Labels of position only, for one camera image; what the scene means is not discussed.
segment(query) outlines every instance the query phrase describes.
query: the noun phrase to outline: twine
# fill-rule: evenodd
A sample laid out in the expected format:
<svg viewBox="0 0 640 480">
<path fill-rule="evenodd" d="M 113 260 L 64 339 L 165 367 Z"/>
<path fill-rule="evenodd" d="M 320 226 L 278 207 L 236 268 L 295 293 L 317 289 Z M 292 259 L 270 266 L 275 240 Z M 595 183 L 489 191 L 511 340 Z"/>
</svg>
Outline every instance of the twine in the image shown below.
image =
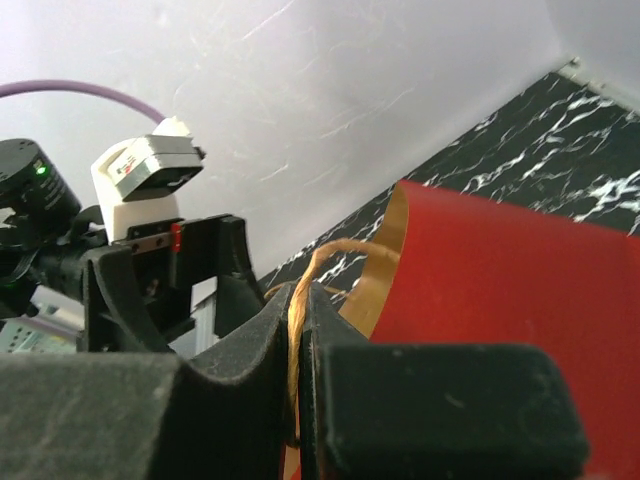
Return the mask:
<svg viewBox="0 0 640 480">
<path fill-rule="evenodd" d="M 309 266 L 300 278 L 296 289 L 291 297 L 288 311 L 288 334 L 289 334 L 289 358 L 287 371 L 287 398 L 288 410 L 291 421 L 292 432 L 287 436 L 287 444 L 297 448 L 299 445 L 299 437 L 297 432 L 297 400 L 298 400 L 298 353 L 300 350 L 300 340 L 302 336 L 302 327 L 304 326 L 305 315 L 307 311 L 307 302 L 309 300 L 309 288 L 313 281 L 313 276 L 322 264 L 336 252 L 360 252 L 369 256 L 386 258 L 391 262 L 398 263 L 400 255 L 388 247 L 377 243 L 362 242 L 350 238 L 341 238 L 328 242 L 317 248 L 311 256 Z"/>
<path fill-rule="evenodd" d="M 295 281 L 282 282 L 282 283 L 279 283 L 278 285 L 276 285 L 275 287 L 271 287 L 269 290 L 267 290 L 267 293 L 264 294 L 264 299 L 265 300 L 269 300 L 276 293 L 278 293 L 278 290 L 280 290 L 282 287 L 284 287 L 285 285 L 288 285 L 290 283 L 296 283 L 296 282 Z M 342 297 L 348 297 L 349 296 L 349 292 L 347 292 L 345 290 L 340 290 L 339 288 L 330 287 L 329 285 L 323 285 L 322 288 L 324 288 L 325 292 L 330 293 L 331 295 L 340 295 Z"/>
</svg>

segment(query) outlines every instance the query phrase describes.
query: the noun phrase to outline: black marble surface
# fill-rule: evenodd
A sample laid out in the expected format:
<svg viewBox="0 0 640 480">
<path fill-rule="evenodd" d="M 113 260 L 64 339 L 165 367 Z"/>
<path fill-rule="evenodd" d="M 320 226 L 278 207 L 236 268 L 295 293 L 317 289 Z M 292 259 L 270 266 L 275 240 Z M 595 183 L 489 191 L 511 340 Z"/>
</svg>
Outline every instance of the black marble surface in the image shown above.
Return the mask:
<svg viewBox="0 0 640 480">
<path fill-rule="evenodd" d="M 405 178 L 639 234 L 640 117 L 552 73 Z M 391 191 L 307 245 L 262 285 L 299 278 L 313 250 L 329 240 L 373 238 Z M 317 280 L 350 291 L 364 258 L 335 255 Z"/>
</svg>

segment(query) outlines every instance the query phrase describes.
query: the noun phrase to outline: white wall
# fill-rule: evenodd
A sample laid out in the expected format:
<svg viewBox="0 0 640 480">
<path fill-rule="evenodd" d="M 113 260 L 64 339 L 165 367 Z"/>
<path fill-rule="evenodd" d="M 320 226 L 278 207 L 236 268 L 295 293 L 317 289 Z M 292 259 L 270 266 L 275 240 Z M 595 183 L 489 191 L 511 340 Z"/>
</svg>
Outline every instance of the white wall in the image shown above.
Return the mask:
<svg viewBox="0 0 640 480">
<path fill-rule="evenodd" d="M 209 156 L 187 217 L 248 219 L 258 275 L 529 83 L 560 50 L 543 0 L 0 0 L 0 82 L 64 77 L 138 96 Z M 89 165 L 151 125 L 71 94 L 0 101 L 86 203 Z"/>
<path fill-rule="evenodd" d="M 640 98 L 640 2 L 547 0 L 564 51 L 599 82 Z"/>
</svg>

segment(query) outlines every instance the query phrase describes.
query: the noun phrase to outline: brown string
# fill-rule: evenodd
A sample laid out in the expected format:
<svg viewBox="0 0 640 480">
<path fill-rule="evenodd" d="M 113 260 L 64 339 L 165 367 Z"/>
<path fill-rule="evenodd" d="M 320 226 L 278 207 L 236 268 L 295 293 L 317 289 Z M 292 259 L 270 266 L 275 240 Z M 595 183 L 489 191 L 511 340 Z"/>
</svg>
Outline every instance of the brown string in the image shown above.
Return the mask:
<svg viewBox="0 0 640 480">
<path fill-rule="evenodd" d="M 377 243 L 361 242 L 350 238 L 341 238 L 326 243 L 317 248 L 311 256 L 309 266 L 300 278 L 296 289 L 291 297 L 288 312 L 288 330 L 289 330 L 289 360 L 287 372 L 287 394 L 288 408 L 290 419 L 292 419 L 292 430 L 287 437 L 287 444 L 291 447 L 298 446 L 298 433 L 296 429 L 297 422 L 293 421 L 297 415 L 297 397 L 298 397 L 298 353 L 300 350 L 300 336 L 302 335 L 302 327 L 304 326 L 305 314 L 307 310 L 307 301 L 309 299 L 309 288 L 313 281 L 313 276 L 322 266 L 322 264 L 336 252 L 360 252 L 370 256 L 386 258 L 391 262 L 398 263 L 400 255 L 388 247 Z"/>
<path fill-rule="evenodd" d="M 282 282 L 276 285 L 275 287 L 271 287 L 269 290 L 267 290 L 267 293 L 264 294 L 264 299 L 269 300 L 276 293 L 278 293 L 278 290 L 280 290 L 282 287 L 284 287 L 289 283 L 296 283 L 296 282 Z M 322 288 L 324 288 L 326 292 L 332 295 L 342 295 L 343 297 L 349 296 L 349 292 L 345 290 L 340 290 L 339 288 L 330 287 L 329 285 L 323 285 Z"/>
</svg>

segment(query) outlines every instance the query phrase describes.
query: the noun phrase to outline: cable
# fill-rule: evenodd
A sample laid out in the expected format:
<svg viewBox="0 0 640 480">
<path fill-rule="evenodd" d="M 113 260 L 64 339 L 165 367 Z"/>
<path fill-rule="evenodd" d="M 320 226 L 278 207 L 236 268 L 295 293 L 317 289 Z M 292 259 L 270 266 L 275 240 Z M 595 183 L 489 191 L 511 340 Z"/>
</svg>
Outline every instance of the cable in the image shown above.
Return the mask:
<svg viewBox="0 0 640 480">
<path fill-rule="evenodd" d="M 130 95 L 101 85 L 76 82 L 73 80 L 26 80 L 23 82 L 6 83 L 0 85 L 0 98 L 23 93 L 54 91 L 84 93 L 85 95 L 93 95 L 94 97 L 113 100 L 145 115 L 156 123 L 160 123 L 166 118 L 152 106 Z"/>
</svg>

